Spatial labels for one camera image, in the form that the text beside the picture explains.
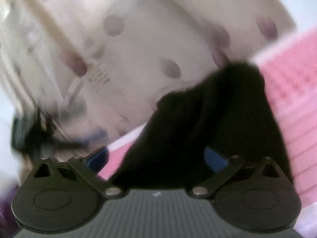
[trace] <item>black fabric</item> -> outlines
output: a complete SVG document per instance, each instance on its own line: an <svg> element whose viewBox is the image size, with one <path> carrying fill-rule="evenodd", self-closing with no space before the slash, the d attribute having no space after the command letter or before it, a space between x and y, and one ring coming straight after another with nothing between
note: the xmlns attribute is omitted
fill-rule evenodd
<svg viewBox="0 0 317 238"><path fill-rule="evenodd" d="M229 64L192 89L164 96L110 181L122 188L192 188L213 174L204 162L207 146L247 161L270 156L292 180L256 67Z"/></svg>

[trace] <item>pink fabric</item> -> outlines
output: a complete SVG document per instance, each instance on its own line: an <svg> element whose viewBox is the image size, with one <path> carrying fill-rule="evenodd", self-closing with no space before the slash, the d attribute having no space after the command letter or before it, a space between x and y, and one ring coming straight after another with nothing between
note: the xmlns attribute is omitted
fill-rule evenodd
<svg viewBox="0 0 317 238"><path fill-rule="evenodd" d="M283 133L295 186L306 207L317 202L317 30L260 66L267 99ZM108 179L132 142L110 152Z"/></svg>
<svg viewBox="0 0 317 238"><path fill-rule="evenodd" d="M107 165L99 172L99 176L103 179L108 180L109 177L117 170L124 155L126 154L129 147L133 142L127 143L126 145L120 147L119 149L110 151L109 162Z"/></svg>

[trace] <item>screw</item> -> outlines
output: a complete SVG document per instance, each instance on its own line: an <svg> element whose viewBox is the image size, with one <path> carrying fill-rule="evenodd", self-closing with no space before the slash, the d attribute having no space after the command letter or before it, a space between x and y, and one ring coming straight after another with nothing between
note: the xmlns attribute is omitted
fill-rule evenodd
<svg viewBox="0 0 317 238"><path fill-rule="evenodd" d="M108 196L116 196L121 193L121 190L118 187L110 187L105 191Z"/></svg>
<svg viewBox="0 0 317 238"><path fill-rule="evenodd" d="M195 187L192 191L195 195L205 195L208 193L205 187Z"/></svg>

